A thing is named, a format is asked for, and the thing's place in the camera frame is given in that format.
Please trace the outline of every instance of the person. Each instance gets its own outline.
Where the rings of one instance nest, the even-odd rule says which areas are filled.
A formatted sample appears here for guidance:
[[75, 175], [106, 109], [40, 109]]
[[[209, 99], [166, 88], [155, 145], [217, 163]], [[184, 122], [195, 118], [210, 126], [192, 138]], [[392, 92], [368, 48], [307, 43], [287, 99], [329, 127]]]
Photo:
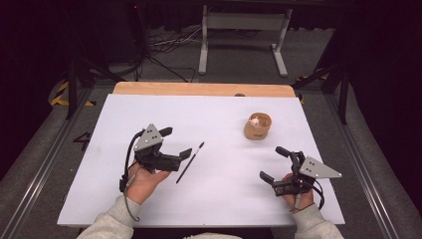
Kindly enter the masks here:
[[[106, 212], [101, 213], [96, 222], [84, 230], [78, 238], [131, 238], [133, 234], [134, 216], [140, 211], [142, 203], [153, 193], [158, 184], [170, 175], [168, 171], [148, 171], [135, 163], [129, 170], [129, 178], [134, 176], [133, 182], [127, 188], [125, 196], [121, 195], [115, 204]], [[284, 195], [283, 198], [291, 207], [298, 230], [296, 239], [308, 238], [343, 238], [337, 227], [326, 221], [314, 204], [314, 195], [310, 191], [303, 193], [299, 208], [295, 208], [295, 196]], [[241, 239], [237, 236], [204, 233], [189, 237], [189, 239]]]

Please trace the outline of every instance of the gray sleeve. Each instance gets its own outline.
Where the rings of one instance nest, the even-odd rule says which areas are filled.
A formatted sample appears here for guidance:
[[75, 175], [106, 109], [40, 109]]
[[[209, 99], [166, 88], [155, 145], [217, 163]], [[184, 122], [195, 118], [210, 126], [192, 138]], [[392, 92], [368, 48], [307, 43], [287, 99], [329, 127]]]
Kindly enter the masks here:
[[343, 238], [338, 228], [322, 217], [315, 204], [292, 214], [292, 216], [298, 225], [296, 239]]
[[[140, 205], [127, 198], [127, 205], [133, 216], [139, 214]], [[133, 219], [127, 212], [124, 197], [121, 195], [115, 204], [100, 214], [96, 222], [87, 228], [78, 238], [131, 238]]]

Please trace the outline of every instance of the gray floor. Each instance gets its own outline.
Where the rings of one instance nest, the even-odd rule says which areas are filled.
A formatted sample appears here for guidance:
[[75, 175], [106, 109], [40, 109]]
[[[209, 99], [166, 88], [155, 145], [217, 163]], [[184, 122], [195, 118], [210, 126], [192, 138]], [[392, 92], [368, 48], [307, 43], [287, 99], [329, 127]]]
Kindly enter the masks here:
[[[199, 83], [291, 84], [298, 76], [309, 75], [320, 57], [332, 30], [290, 31], [282, 49], [289, 72], [281, 78], [269, 46], [276, 33], [260, 32], [247, 38], [234, 32], [215, 33], [209, 41], [208, 68]], [[155, 56], [169, 67], [197, 69], [200, 45], [192, 42], [172, 53]], [[178, 71], [190, 78], [189, 71]], [[180, 79], [161, 67], [145, 61], [142, 81]], [[336, 196], [345, 219], [338, 228], [345, 238], [420, 238], [419, 213], [394, 176], [362, 117], [352, 89], [347, 104], [347, 125], [335, 114], [337, 95], [325, 96], [320, 82], [309, 84], [303, 94], [304, 111], [324, 162], [344, 177], [333, 180]], [[57, 219], [66, 194], [78, 170], [83, 144], [73, 140], [93, 132], [111, 81], [98, 81], [91, 90], [80, 91], [82, 102], [97, 102], [81, 107], [75, 117], [65, 120], [67, 108], [54, 110], [0, 182], [0, 228], [10, 238], [76, 238], [77, 228], [58, 226]], [[44, 174], [40, 168], [50, 168]], [[32, 182], [40, 186], [26, 194]], [[274, 238], [294, 238], [295, 227], [273, 228]]]

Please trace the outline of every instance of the hand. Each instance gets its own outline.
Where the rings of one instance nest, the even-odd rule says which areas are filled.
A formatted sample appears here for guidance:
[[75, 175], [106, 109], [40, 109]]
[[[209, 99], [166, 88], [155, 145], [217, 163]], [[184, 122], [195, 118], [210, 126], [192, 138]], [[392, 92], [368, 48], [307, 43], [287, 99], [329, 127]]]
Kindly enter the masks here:
[[[283, 181], [289, 180], [292, 176], [293, 176], [292, 173], [287, 174], [283, 178]], [[301, 202], [300, 202], [298, 208], [295, 208], [295, 202], [296, 202], [296, 196], [295, 195], [288, 194], [288, 195], [282, 195], [282, 197], [288, 202], [288, 204], [289, 204], [293, 213], [297, 213], [297, 212], [311, 206], [312, 204], [314, 204], [314, 195], [313, 195], [312, 190], [310, 190], [309, 192], [306, 192], [306, 193], [302, 193]]]
[[139, 163], [134, 164], [129, 170], [129, 179], [136, 177], [127, 190], [127, 197], [141, 205], [155, 190], [157, 185], [170, 175], [169, 171], [148, 171]]

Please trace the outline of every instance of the white paper sheet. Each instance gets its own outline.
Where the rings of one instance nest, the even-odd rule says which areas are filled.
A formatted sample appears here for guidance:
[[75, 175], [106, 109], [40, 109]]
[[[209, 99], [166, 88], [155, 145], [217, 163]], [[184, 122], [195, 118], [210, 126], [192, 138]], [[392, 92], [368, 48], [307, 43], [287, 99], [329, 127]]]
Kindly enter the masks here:
[[[243, 128], [252, 113], [268, 114], [273, 124], [267, 138], [245, 138]], [[109, 95], [90, 145], [69, 191], [59, 225], [89, 226], [121, 193], [128, 145], [150, 123], [173, 127], [161, 152], [178, 155], [205, 144], [176, 184], [189, 159], [172, 172], [142, 205], [135, 227], [242, 227], [291, 225], [288, 205], [274, 195], [259, 173], [276, 180], [291, 172], [291, 161], [276, 146], [303, 151], [320, 160], [316, 143], [298, 99], [234, 97], [164, 97]], [[322, 214], [343, 224], [328, 179], [320, 179], [325, 206]], [[316, 204], [319, 197], [315, 193]]]

